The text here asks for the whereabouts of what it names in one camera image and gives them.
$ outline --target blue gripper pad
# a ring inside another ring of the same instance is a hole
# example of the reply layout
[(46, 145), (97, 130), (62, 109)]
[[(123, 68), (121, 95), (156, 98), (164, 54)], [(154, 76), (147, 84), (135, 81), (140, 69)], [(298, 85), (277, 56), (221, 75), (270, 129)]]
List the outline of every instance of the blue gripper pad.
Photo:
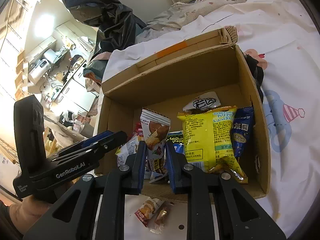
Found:
[(127, 157), (125, 164), (132, 169), (131, 195), (139, 195), (143, 186), (144, 172), (146, 169), (147, 145), (140, 141), (138, 151)]
[(166, 161), (167, 161), (167, 169), (168, 169), (168, 174), (169, 174), (169, 181), (170, 181), (170, 188), (171, 190), (175, 193), (176, 192), (176, 183), (175, 183), (175, 174), (174, 174), (174, 166), (173, 166), (173, 160), (172, 160), (172, 154), (176, 154), (172, 152), (172, 148), (170, 147), (170, 144), (172, 142), (166, 142), (165, 144), (165, 154), (166, 154)]
[(95, 136), (83, 141), (82, 148), (85, 148), (85, 147), (91, 145), (92, 143), (94, 143), (96, 141), (99, 141), (99, 140), (101, 140), (101, 139), (103, 139), (103, 138), (105, 138), (105, 137), (107, 137), (107, 136), (109, 136), (111, 134), (113, 134), (113, 132), (111, 132), (111, 131), (105, 131), (105, 132), (99, 133), (99, 134), (97, 134), (97, 135), (95, 135)]
[(143, 187), (143, 179), (144, 179), (144, 172), (146, 170), (146, 159), (147, 159), (147, 145), (144, 141), (141, 141), (139, 143), (138, 151), (141, 151), (141, 159), (140, 159), (140, 166), (139, 166), (139, 171), (138, 171), (138, 189), (139, 193), (141, 193), (142, 187)]

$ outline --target individually wrapped snack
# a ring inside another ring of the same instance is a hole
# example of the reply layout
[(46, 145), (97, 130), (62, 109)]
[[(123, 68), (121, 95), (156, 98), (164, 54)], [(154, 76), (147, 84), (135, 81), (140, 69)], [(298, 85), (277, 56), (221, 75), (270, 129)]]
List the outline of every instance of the individually wrapped snack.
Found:
[(150, 231), (155, 234), (161, 234), (166, 219), (168, 218), (168, 215), (170, 213), (171, 207), (174, 205), (173, 202), (165, 202), (159, 211), (159, 214), (155, 220), (154, 228), (151, 228)]
[(253, 127), (253, 107), (244, 107), (237, 110), (231, 129), (233, 153), (236, 158), (243, 153), (245, 143), (249, 140)]
[(242, 171), (233, 154), (230, 138), (230, 130), (233, 125), (236, 109), (236, 106), (226, 106), (211, 110), (216, 164), (225, 162), (231, 171), (237, 174), (236, 177), (238, 178), (238, 182), (248, 183), (247, 176)]
[(171, 120), (165, 116), (146, 109), (142, 110), (140, 121), (143, 137), (148, 148), (148, 168), (151, 171), (150, 182), (165, 177), (164, 145), (170, 129)]
[(167, 136), (167, 141), (171, 141), (173, 143), (174, 149), (177, 153), (184, 154), (182, 131), (169, 132)]
[(205, 112), (210, 109), (214, 109), (220, 105), (221, 103), (217, 94), (211, 91), (193, 99), (189, 104), (187, 104), (183, 108), (183, 111), (189, 114), (198, 114), (199, 112)]
[(183, 122), (183, 143), (187, 161), (208, 172), (216, 165), (212, 112), (179, 113), (178, 118)]
[(143, 203), (143, 205), (134, 213), (137, 218), (147, 227), (148, 222), (152, 216), (157, 212), (159, 207), (163, 204), (163, 200), (158, 198), (150, 198)]
[(139, 142), (141, 140), (143, 141), (143, 133), (141, 123), (138, 122), (131, 138), (116, 151), (118, 167), (125, 164), (129, 155), (137, 153)]

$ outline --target human hand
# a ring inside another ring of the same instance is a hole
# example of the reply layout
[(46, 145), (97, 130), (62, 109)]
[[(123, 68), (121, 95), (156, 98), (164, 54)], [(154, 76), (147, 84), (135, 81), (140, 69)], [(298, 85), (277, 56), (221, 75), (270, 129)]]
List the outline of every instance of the human hand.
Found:
[(24, 235), (50, 206), (51, 204), (31, 195), (24, 198), (22, 204), (11, 205), (9, 215), (13, 225)]

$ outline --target blue snack bag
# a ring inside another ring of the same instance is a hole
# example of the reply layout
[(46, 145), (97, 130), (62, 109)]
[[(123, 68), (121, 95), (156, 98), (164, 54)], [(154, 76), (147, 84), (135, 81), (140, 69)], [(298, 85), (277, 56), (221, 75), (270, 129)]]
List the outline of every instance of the blue snack bag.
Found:
[(245, 143), (249, 140), (254, 123), (253, 107), (239, 108), (233, 120), (231, 129), (232, 147), (235, 157), (243, 153)]
[(167, 141), (172, 141), (174, 149), (177, 153), (184, 154), (183, 133), (182, 131), (169, 132)]

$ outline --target cabinet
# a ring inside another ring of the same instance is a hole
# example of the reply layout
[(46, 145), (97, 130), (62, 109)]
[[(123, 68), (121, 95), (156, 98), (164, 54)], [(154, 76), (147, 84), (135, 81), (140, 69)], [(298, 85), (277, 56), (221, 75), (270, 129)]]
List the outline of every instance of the cabinet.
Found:
[(41, 42), (38, 46), (36, 46), (28, 55), (25, 56), (25, 59), (30, 64), (35, 62), (37, 59), (42, 59), (42, 55), (48, 49), (54, 49), (56, 39), (52, 36), (47, 38), (45, 41)]
[(63, 111), (66, 111), (66, 110), (73, 112), (74, 114), (78, 114), (80, 112), (84, 116), (87, 115), (86, 110), (78, 106), (76, 103), (71, 101), (68, 97), (66, 97), (62, 93), (58, 95), (57, 99), (52, 104), (50, 110), (54, 112), (56, 115), (60, 115)]
[(56, 41), (56, 39), (52, 36), (47, 38), (45, 41), (41, 42), (39, 44), (39, 47), (43, 50), (46, 50), (51, 44), (53, 44)]
[(28, 55), (26, 55), (26, 61), (31, 63), (41, 52), (43, 49), (40, 46), (36, 46)]
[(67, 98), (72, 100), (74, 103), (76, 103), (78, 106), (83, 108), (86, 111), (89, 111), (94, 99), (96, 96), (91, 93), (87, 92), (85, 87), (80, 85), (77, 81), (74, 79), (70, 79), (68, 84), (63, 88), (62, 95), (65, 95)]
[(76, 73), (73, 75), (73, 79), (77, 81), (80, 85), (85, 87), (85, 77), (83, 76), (83, 70), (84, 70), (83, 66), (79, 67)]

